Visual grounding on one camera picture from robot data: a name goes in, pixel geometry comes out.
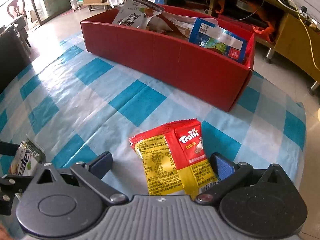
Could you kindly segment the blue candy bag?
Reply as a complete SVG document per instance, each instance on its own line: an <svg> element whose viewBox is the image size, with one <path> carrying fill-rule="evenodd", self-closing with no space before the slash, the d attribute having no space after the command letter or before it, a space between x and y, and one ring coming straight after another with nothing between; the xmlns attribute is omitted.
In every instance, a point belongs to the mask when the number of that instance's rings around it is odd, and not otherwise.
<svg viewBox="0 0 320 240"><path fill-rule="evenodd" d="M227 56L238 63L242 63L245 58L245 39L204 18L196 18L189 42Z"/></svg>

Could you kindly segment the red yellow Trolli candy bag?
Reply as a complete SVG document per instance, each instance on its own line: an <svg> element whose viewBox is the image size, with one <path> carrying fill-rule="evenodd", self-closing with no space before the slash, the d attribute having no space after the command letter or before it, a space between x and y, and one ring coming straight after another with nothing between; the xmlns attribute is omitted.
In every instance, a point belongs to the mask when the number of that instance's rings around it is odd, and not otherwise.
<svg viewBox="0 0 320 240"><path fill-rule="evenodd" d="M203 149L201 123L179 120L129 139L142 159L148 193L187 194L194 199L219 181Z"/></svg>

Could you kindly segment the wooden TV stand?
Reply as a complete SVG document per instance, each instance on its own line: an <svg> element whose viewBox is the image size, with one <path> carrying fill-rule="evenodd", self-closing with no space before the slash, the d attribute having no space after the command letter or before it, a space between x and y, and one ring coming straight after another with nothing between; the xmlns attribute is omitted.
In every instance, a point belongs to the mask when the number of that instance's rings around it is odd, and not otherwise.
<svg viewBox="0 0 320 240"><path fill-rule="evenodd" d="M155 0L238 21L268 48L319 81L319 0Z"/></svg>

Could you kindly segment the white red snack pouch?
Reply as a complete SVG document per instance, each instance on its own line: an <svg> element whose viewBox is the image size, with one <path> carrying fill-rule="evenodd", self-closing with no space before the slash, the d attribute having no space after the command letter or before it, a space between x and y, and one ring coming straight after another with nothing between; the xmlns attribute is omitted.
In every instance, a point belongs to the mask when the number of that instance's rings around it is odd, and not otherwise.
<svg viewBox="0 0 320 240"><path fill-rule="evenodd" d="M150 20L163 11L163 7L147 0L127 0L112 24L146 29Z"/></svg>

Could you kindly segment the green Kaprons wafer pack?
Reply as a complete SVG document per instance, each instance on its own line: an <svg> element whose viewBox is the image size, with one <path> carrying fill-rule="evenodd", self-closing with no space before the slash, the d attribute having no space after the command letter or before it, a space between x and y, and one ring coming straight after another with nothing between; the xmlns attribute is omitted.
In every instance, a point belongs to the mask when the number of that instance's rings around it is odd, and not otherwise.
<svg viewBox="0 0 320 240"><path fill-rule="evenodd" d="M42 149L27 139L20 143L10 164L9 174L32 177L44 163L46 163L46 155Z"/></svg>

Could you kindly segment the black sofa edge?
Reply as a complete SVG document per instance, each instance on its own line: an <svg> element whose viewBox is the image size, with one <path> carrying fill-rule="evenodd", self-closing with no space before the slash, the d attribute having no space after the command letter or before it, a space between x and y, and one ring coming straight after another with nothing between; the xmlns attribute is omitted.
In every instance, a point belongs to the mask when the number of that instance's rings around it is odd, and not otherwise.
<svg viewBox="0 0 320 240"><path fill-rule="evenodd" d="M1 33L0 92L31 63L27 52L12 25Z"/></svg>

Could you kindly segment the orange plastic bag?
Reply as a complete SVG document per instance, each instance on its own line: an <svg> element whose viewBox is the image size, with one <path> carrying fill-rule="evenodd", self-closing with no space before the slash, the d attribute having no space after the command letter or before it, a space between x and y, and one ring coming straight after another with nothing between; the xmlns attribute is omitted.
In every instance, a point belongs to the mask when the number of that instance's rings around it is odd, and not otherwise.
<svg viewBox="0 0 320 240"><path fill-rule="evenodd" d="M223 20L254 32L266 42L274 43L276 20L268 14L264 1L217 0L215 13Z"/></svg>

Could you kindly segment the blue white checkered tablecloth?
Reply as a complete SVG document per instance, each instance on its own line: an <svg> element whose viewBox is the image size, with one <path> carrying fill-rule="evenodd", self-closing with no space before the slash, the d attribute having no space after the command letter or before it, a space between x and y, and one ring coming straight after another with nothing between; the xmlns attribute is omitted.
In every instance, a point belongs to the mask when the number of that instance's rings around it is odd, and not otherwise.
<svg viewBox="0 0 320 240"><path fill-rule="evenodd" d="M55 166L108 150L104 181L128 194L145 194L142 162L129 137L166 122L197 118L204 150L255 168L278 163L295 185L302 177L305 109L258 73L230 112L166 83L86 51L82 35L39 57L1 94L1 140L30 137Z"/></svg>

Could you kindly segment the white striped bread package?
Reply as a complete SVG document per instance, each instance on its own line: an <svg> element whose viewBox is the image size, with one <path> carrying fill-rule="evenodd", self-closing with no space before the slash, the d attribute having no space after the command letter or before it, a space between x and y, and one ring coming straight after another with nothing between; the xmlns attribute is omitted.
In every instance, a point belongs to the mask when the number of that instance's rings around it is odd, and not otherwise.
<svg viewBox="0 0 320 240"><path fill-rule="evenodd" d="M162 12L162 16L171 22L186 38L190 37L191 31L197 19L197 17L176 15L169 12Z"/></svg>

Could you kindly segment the red cardboard box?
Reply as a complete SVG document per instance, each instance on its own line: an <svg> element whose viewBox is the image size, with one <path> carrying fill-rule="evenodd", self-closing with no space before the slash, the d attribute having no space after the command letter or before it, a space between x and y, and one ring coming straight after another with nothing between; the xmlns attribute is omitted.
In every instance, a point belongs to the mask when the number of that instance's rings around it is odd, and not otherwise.
<svg viewBox="0 0 320 240"><path fill-rule="evenodd" d="M255 34L218 19L218 25L247 41L243 63L180 38L117 26L111 9L80 22L87 51L154 77L228 112L253 72Z"/></svg>

